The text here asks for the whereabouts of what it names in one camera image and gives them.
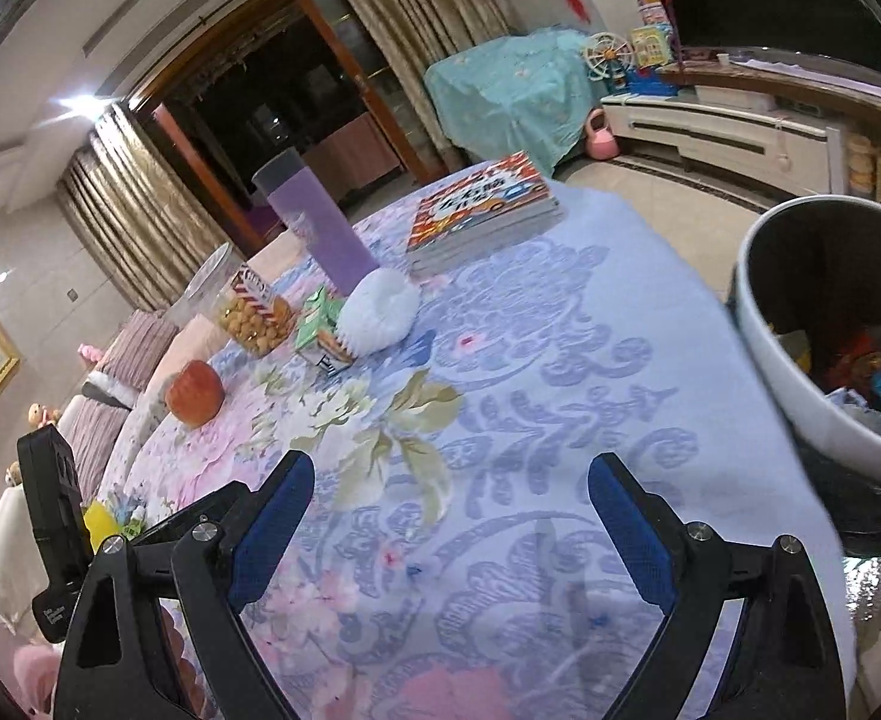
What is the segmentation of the yellow snack wrapper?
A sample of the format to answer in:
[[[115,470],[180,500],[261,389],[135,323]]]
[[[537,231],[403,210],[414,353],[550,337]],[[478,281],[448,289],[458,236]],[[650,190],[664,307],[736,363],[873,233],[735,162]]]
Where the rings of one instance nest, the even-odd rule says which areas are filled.
[[[94,551],[99,551],[100,544],[112,536],[124,536],[128,541],[133,541],[144,530],[144,507],[138,505],[121,520],[116,520],[109,507],[105,507],[100,500],[94,500],[84,512],[84,525],[88,528]]]

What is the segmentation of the green milk carton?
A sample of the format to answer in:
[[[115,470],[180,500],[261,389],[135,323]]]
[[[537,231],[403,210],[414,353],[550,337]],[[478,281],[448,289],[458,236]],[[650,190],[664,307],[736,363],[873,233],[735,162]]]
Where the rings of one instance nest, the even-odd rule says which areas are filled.
[[[354,356],[336,337],[342,307],[341,298],[319,286],[308,294],[297,319],[294,351],[327,374],[343,371],[354,362]]]

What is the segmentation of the white foam fruit net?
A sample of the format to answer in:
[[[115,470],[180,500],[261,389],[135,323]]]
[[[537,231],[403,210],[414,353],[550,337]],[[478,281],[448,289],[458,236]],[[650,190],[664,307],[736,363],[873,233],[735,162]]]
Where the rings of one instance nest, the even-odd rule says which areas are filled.
[[[376,268],[347,296],[336,320],[338,343],[354,358],[403,340],[415,325],[421,291],[401,271]]]

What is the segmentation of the round black trash bin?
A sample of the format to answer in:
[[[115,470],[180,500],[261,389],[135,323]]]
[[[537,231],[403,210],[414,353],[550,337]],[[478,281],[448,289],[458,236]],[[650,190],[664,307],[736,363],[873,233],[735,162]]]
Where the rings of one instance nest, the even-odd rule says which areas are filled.
[[[881,205],[810,195],[747,232],[727,307],[847,554],[881,556]]]

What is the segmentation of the silver foil mat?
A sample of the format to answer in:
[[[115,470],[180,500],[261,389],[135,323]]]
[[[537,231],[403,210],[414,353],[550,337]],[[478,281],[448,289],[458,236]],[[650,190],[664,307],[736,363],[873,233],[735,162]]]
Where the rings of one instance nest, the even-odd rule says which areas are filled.
[[[881,556],[846,557],[846,603],[856,631],[857,652],[870,649],[881,634]]]

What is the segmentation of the red apple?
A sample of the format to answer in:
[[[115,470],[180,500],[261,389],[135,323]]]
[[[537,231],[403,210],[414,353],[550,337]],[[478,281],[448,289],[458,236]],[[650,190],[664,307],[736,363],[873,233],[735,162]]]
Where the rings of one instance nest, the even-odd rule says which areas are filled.
[[[221,410],[223,401],[221,377],[200,359],[187,362],[167,387],[167,408],[188,429],[196,429],[210,422]]]

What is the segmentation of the clear cookie jar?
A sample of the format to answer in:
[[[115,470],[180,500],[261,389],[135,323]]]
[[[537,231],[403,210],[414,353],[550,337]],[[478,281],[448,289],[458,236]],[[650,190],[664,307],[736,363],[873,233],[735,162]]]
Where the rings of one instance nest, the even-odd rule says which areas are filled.
[[[257,358],[281,346],[296,325],[291,305],[274,293],[228,242],[201,263],[177,307],[187,319],[205,314],[240,348]]]

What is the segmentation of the beige curtain left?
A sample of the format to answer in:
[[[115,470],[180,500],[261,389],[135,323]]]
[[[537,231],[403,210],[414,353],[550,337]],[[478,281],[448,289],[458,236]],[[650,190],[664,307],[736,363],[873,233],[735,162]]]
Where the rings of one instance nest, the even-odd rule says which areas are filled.
[[[229,238],[126,107],[94,122],[56,184],[74,234],[136,309],[167,309]]]

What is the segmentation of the floral tablecloth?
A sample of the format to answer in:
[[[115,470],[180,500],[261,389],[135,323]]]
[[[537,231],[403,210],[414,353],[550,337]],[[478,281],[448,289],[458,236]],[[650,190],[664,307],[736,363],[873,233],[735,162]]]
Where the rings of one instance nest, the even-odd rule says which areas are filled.
[[[843,550],[727,310],[626,200],[557,185],[559,220],[422,285],[400,344],[325,377],[281,346],[212,364],[99,499],[152,525],[289,449],[312,504],[244,621],[305,718],[591,718],[657,629],[592,507],[613,452],[683,520],[804,543],[845,667]]]

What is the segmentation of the purple tumbler with lid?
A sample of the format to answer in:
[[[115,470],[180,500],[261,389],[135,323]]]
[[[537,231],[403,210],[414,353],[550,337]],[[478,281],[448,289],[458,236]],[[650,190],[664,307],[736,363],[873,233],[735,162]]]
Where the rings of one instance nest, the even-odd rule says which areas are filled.
[[[251,180],[343,296],[379,266],[296,149],[276,154]]]

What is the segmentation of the white TV cabinet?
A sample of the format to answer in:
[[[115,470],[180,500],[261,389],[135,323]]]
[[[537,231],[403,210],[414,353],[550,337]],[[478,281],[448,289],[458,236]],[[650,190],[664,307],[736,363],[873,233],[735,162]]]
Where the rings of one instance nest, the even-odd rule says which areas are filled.
[[[600,101],[618,142],[791,197],[881,203],[881,85],[783,62],[669,65]]]

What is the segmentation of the pink kettlebell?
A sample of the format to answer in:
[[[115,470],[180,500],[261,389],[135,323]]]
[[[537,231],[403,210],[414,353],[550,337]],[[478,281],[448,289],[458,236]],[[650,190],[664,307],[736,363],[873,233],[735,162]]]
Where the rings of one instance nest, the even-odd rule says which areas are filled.
[[[608,128],[605,112],[592,109],[584,122],[585,151],[595,161],[618,158],[619,146],[615,135]]]

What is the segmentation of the teal cloth covered furniture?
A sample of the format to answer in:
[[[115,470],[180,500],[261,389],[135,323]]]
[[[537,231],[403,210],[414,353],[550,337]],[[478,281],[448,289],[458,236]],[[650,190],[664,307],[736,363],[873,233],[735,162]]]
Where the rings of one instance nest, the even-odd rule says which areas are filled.
[[[445,137],[478,160],[523,151],[550,177],[584,135],[600,96],[589,36],[546,28],[498,37],[431,65],[424,86]]]

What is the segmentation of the ferris wheel toy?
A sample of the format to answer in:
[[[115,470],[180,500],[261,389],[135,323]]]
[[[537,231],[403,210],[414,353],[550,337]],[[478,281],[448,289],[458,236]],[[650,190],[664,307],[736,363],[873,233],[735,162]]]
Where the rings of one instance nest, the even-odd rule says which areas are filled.
[[[608,89],[626,89],[628,75],[636,66],[631,44],[614,32],[592,34],[582,47],[582,59],[592,82],[601,82]]]

